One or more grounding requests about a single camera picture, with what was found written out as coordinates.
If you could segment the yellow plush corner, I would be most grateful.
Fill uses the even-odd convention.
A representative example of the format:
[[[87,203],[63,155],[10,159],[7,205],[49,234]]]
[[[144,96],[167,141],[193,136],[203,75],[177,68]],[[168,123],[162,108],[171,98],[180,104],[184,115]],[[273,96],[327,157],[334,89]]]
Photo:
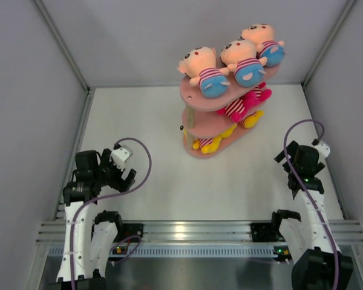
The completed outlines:
[[[218,150],[222,137],[216,136],[213,138],[196,138],[194,137],[192,148],[200,150],[202,154],[214,153]]]

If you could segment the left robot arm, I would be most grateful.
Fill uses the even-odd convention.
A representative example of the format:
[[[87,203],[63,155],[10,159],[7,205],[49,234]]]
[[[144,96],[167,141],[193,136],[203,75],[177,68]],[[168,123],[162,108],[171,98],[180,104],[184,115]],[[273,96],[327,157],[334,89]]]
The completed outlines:
[[[125,233],[118,211],[98,205],[104,187],[119,193],[135,182],[136,171],[122,175],[132,156],[127,146],[79,152],[71,181],[63,189],[65,242],[56,281],[48,289],[106,289],[106,265],[114,241]]]

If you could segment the white pink plush glasses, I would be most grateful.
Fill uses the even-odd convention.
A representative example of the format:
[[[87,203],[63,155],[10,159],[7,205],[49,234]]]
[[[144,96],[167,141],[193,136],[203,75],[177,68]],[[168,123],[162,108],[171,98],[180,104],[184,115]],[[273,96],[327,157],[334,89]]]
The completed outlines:
[[[272,90],[267,87],[266,82],[260,83],[258,86],[254,87],[254,89],[251,90],[251,93],[252,100],[256,105],[265,102],[272,96]]]

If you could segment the large boy plush doll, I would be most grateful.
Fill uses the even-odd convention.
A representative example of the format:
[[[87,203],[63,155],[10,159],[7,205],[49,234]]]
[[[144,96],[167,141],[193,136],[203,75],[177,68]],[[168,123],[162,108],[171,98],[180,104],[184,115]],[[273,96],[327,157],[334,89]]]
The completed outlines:
[[[257,58],[266,57],[266,67],[280,65],[286,55],[283,40],[275,39],[275,29],[269,24],[252,24],[240,33],[242,39],[252,41],[257,48]]]

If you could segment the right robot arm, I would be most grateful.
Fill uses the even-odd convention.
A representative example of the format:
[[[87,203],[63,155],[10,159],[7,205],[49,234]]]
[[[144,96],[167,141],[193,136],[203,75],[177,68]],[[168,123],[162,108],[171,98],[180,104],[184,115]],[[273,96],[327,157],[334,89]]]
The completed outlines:
[[[317,174],[324,169],[320,155],[330,149],[290,142],[275,161],[288,174],[293,207],[272,214],[271,235],[285,240],[293,260],[293,289],[347,289],[353,260],[342,254],[332,235],[324,206],[324,188]]]

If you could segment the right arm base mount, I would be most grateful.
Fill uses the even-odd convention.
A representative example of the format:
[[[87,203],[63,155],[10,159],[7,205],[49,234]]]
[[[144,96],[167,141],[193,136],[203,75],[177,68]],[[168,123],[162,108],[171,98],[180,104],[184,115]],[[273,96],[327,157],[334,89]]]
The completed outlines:
[[[296,211],[279,209],[272,213],[269,222],[251,223],[252,241],[261,242],[284,242],[285,239],[279,232],[279,227],[284,219],[296,219],[301,221],[301,215]]]

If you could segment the yellow plush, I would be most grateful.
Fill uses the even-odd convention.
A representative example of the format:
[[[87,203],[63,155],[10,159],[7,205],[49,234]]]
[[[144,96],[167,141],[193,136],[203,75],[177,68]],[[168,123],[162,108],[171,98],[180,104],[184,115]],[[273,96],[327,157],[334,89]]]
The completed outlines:
[[[248,115],[247,117],[243,118],[240,121],[240,124],[246,128],[246,129],[250,129],[253,128],[258,121],[260,120],[260,118],[264,115],[264,111],[255,111],[253,114]]]
[[[232,135],[233,131],[237,128],[237,124],[234,124],[232,127],[230,127],[229,129],[225,130],[224,132],[222,132],[220,134],[221,138],[228,138],[229,136]]]

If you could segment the small boy plush doll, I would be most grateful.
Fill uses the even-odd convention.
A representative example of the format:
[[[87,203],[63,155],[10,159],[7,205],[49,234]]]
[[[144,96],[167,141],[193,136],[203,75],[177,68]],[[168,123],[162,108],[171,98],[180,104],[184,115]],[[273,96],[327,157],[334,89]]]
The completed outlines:
[[[227,79],[229,69],[217,67],[215,48],[194,48],[179,60],[177,69],[187,75],[190,86],[199,87],[206,98],[223,95],[230,85]]]

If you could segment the white pink plush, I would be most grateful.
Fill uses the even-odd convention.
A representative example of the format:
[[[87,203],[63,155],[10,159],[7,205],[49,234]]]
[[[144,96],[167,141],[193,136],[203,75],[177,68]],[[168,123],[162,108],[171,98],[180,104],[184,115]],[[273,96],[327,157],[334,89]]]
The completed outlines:
[[[254,91],[249,91],[242,97],[234,100],[232,103],[216,111],[218,115],[227,116],[231,122],[238,123],[249,109],[257,104],[257,94]]]

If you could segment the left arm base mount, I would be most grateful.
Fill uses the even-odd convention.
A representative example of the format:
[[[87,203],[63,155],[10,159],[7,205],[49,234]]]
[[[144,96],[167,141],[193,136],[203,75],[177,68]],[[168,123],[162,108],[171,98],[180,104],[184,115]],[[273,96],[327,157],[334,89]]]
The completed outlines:
[[[115,238],[116,242],[120,242],[124,239],[129,238],[132,243],[137,243],[139,238],[137,236],[143,237],[144,225],[142,223],[124,223],[118,229],[118,235]]]

